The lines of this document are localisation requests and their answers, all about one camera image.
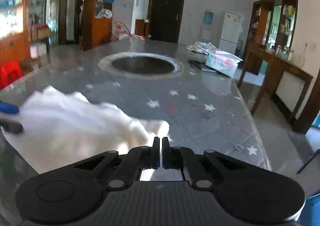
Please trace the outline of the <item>white sweatshirt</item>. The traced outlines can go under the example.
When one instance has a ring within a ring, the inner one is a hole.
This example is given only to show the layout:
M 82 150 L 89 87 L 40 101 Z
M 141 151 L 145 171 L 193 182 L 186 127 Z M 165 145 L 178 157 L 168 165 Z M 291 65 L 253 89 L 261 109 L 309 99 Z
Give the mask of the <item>white sweatshirt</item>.
M 126 154 L 169 133 L 164 120 L 130 117 L 114 104 L 92 104 L 78 91 L 64 94 L 52 86 L 34 92 L 10 119 L 23 132 L 6 132 L 5 139 L 39 174 L 108 150 Z

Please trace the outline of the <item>pink folding fan chair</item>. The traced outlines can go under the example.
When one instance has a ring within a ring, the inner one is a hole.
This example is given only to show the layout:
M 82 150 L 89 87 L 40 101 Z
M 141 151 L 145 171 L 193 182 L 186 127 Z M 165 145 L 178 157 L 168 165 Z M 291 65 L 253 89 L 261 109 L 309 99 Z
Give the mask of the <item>pink folding fan chair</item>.
M 112 24 L 111 41 L 119 41 L 129 37 L 145 40 L 144 36 L 131 34 L 127 26 L 120 21 L 116 21 Z

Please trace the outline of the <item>red plastic stool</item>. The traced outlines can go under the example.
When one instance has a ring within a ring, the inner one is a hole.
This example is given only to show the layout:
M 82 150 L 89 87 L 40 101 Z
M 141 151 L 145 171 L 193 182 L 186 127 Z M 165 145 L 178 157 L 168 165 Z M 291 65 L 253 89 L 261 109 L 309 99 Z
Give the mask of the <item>red plastic stool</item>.
M 18 60 L 1 64 L 0 88 L 3 89 L 23 76 Z

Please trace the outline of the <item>grey star tablecloth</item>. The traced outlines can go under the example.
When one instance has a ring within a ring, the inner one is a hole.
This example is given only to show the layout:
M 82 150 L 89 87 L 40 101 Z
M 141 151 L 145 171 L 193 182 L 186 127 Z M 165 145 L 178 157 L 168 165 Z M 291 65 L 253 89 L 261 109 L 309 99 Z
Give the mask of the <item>grey star tablecloth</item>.
M 152 78 L 107 71 L 107 56 L 121 52 L 168 56 L 181 64 L 181 72 Z M 60 45 L 50 51 L 48 65 L 3 89 L 1 99 L 21 106 L 33 92 L 48 86 L 63 93 L 78 91 L 91 103 L 115 104 L 131 117 L 166 121 L 174 145 L 196 153 L 217 150 L 269 169 L 261 137 L 235 82 L 194 69 L 189 64 L 193 57 L 182 45 L 135 38 L 89 51 Z

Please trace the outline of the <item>cardboard boxes stack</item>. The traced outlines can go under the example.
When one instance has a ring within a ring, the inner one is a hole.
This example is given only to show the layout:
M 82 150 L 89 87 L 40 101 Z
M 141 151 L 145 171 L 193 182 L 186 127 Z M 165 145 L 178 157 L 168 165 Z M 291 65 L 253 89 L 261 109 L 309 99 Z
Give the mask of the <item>cardboard boxes stack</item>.
M 29 36 L 32 42 L 47 39 L 51 36 L 51 30 L 49 26 L 43 24 L 32 25 L 29 28 Z

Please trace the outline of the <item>round black table inset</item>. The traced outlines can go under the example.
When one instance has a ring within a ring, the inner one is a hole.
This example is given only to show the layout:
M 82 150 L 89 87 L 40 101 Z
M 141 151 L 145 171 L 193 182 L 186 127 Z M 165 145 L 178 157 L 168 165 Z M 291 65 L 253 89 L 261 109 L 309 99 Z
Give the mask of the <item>round black table inset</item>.
M 127 56 L 111 62 L 117 70 L 133 74 L 156 75 L 171 73 L 175 70 L 173 64 L 166 60 L 148 56 Z

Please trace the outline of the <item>tissue box pack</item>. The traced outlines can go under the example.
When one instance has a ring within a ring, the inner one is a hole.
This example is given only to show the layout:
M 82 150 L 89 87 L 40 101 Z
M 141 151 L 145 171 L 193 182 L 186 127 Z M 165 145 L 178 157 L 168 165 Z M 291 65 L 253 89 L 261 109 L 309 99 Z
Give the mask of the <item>tissue box pack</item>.
M 238 69 L 238 64 L 241 61 L 242 59 L 234 54 L 216 50 L 208 55 L 205 65 L 230 78 L 233 78 L 236 70 Z

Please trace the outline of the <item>dark wooden side table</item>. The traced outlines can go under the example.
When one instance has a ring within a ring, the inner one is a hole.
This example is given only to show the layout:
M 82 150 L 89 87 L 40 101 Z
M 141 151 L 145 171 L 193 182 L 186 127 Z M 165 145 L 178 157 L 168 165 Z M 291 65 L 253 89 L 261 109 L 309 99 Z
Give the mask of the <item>dark wooden side table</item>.
M 245 74 L 247 72 L 252 71 L 252 68 L 254 65 L 254 62 L 253 62 L 254 59 L 260 59 L 262 61 L 266 61 L 268 65 L 266 69 L 265 78 L 258 91 L 257 97 L 255 98 L 255 103 L 253 103 L 253 107 L 250 110 L 251 114 L 252 115 L 255 114 L 261 100 L 263 99 L 264 94 L 267 93 L 270 96 L 270 98 L 279 105 L 280 110 L 284 112 L 285 118 L 287 122 L 290 124 L 291 128 L 295 132 L 297 132 L 298 123 L 296 119 L 296 113 L 299 110 L 306 96 L 306 93 L 310 87 L 313 76 L 303 71 L 299 67 L 295 66 L 294 64 L 288 61 L 282 60 L 281 58 L 275 56 L 274 54 L 267 52 L 262 46 L 251 41 L 248 43 L 245 63 L 244 63 L 237 87 L 241 87 Z M 280 80 L 285 72 L 304 81 L 304 86 L 302 88 L 298 101 L 293 111 L 291 112 L 287 109 L 287 107 L 284 106 L 283 102 L 280 102 L 280 98 L 276 96 L 276 90 L 278 89 Z

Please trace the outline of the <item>water dispenser with blue bottle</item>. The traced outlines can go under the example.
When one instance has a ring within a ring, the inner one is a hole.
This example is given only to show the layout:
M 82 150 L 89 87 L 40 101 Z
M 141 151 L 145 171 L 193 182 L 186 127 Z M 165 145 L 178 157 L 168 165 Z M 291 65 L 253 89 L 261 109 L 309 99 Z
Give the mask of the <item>water dispenser with blue bottle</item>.
M 199 40 L 204 43 L 209 43 L 212 39 L 212 23 L 214 14 L 210 11 L 204 12 L 203 21 L 200 27 Z

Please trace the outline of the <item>white refrigerator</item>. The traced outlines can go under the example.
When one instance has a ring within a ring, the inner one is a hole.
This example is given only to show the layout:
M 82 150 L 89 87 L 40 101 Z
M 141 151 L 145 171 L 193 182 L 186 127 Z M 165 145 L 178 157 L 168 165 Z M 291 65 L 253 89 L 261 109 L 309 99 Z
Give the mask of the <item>white refrigerator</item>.
M 242 19 L 242 15 L 228 11 L 223 12 L 218 35 L 217 47 L 219 50 L 235 54 L 241 32 Z

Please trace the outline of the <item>wooden shelf cabinet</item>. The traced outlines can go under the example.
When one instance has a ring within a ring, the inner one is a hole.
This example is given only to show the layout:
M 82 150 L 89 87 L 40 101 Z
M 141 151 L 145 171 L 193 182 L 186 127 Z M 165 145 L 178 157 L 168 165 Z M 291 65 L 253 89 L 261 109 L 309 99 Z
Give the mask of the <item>wooden shelf cabinet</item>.
M 81 46 L 83 50 L 99 47 L 111 41 L 114 0 L 84 0 L 81 18 Z

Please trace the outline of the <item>dark entrance door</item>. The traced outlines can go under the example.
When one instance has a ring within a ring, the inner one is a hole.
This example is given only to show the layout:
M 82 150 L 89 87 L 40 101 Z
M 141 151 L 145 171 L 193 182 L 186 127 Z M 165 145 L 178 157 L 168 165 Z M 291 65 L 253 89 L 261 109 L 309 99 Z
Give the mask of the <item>dark entrance door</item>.
M 156 41 L 177 43 L 184 0 L 149 0 L 149 35 Z

